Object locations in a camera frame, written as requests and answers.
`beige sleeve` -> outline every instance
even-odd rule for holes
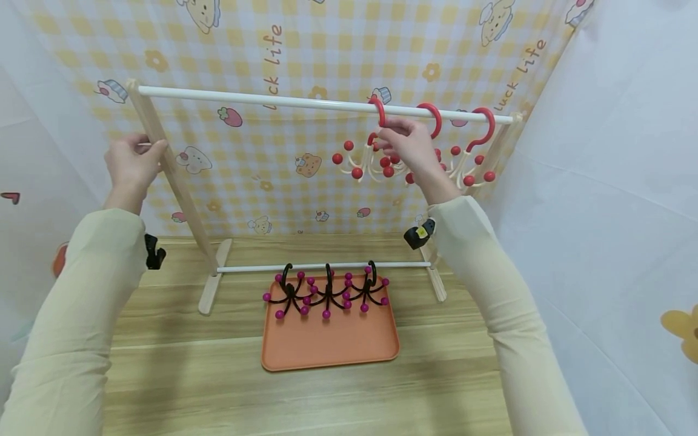
[[[39,310],[0,419],[1,436],[102,433],[114,323],[145,271],[141,219],[121,209],[86,216]]]
[[[515,435],[586,435],[533,297],[472,197],[429,207],[443,260],[480,309]]]

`yellow checkered backdrop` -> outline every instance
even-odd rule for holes
[[[19,1],[103,127],[142,130],[125,81],[441,109],[529,113],[581,14],[573,1]],[[332,154],[376,115],[154,99],[212,235],[402,232],[426,204],[403,177],[357,183]],[[481,137],[446,122],[448,154]],[[148,200],[186,235],[164,176]]]

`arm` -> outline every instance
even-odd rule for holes
[[[0,435],[102,433],[105,376],[114,325],[145,271],[140,212],[165,142],[144,135],[111,144],[112,191],[104,209],[75,229],[66,265],[41,306],[20,364]]]
[[[528,286],[484,211],[441,170],[422,124],[392,119],[388,125],[379,132],[379,146],[388,156],[399,153],[414,171],[436,221],[436,248],[470,292],[494,341],[514,434],[586,435]]]

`wooden clothes rack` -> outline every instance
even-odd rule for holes
[[[196,89],[148,87],[141,85],[137,80],[134,79],[130,79],[127,82],[126,90],[128,91],[128,96],[130,97],[130,100],[138,113],[138,116],[143,124],[143,128],[145,129],[151,143],[167,139],[165,130],[163,129],[162,123],[160,122],[155,107],[153,106],[151,97],[224,101],[231,103],[252,103],[258,105],[303,107],[307,109],[340,110],[374,114],[379,113],[379,110],[375,105],[366,103],[263,96],[256,94],[219,91],[201,91]],[[391,115],[418,116],[423,118],[434,117],[430,110],[418,107],[385,106],[383,110],[385,111],[385,114]],[[483,114],[460,111],[439,112],[442,118],[449,120],[475,122],[487,121],[487,118]],[[483,165],[479,165],[475,169],[474,175],[478,177],[478,179],[481,179],[485,172],[494,170],[504,145],[514,137],[513,131],[515,129],[510,129],[510,126],[521,123],[521,120],[522,117],[520,114],[513,114],[512,116],[494,116],[495,123],[501,124],[503,127],[494,137],[493,143],[487,153],[488,158],[485,160]],[[201,221],[201,217],[196,210],[196,206],[194,205],[191,194],[189,193],[184,179],[179,173],[175,155],[173,154],[171,147],[168,147],[168,150],[166,150],[163,154],[160,164],[163,168],[165,176],[167,177],[168,183],[172,188],[174,196],[177,198],[181,211],[186,216],[186,222],[189,225],[196,244],[199,246],[199,249],[204,256],[210,275],[204,286],[201,299],[199,300],[199,312],[202,315],[209,315],[211,313],[216,292],[218,291],[218,284],[220,283],[221,276],[224,273],[283,270],[285,265],[226,266],[225,261],[227,260],[228,253],[232,247],[232,239],[226,239],[221,242],[221,244],[218,246],[218,250],[214,253],[213,246],[211,245],[211,241],[209,240],[204,225]],[[466,187],[464,193],[468,195],[469,191],[472,191],[474,188],[475,186]],[[443,282],[441,281],[441,277],[439,276],[436,268],[440,260],[436,248],[434,248],[432,244],[432,248],[429,246],[424,246],[420,248],[420,251],[424,259],[423,262],[376,262],[376,266],[385,268],[426,268],[436,294],[436,299],[439,302],[443,302],[446,299],[446,291],[444,290]],[[366,265],[366,262],[332,264],[332,266],[335,268],[362,268]],[[294,267],[304,270],[324,269],[325,264],[303,264],[294,265]]]

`wooden table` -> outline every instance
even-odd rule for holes
[[[491,340],[443,263],[443,304],[426,270],[379,270],[401,342],[394,361],[268,373],[262,294],[274,274],[226,274],[203,317],[196,245],[161,242],[163,269],[146,272],[117,322],[105,435],[511,434]],[[228,265],[357,260],[422,259],[398,234],[267,235],[236,238]]]

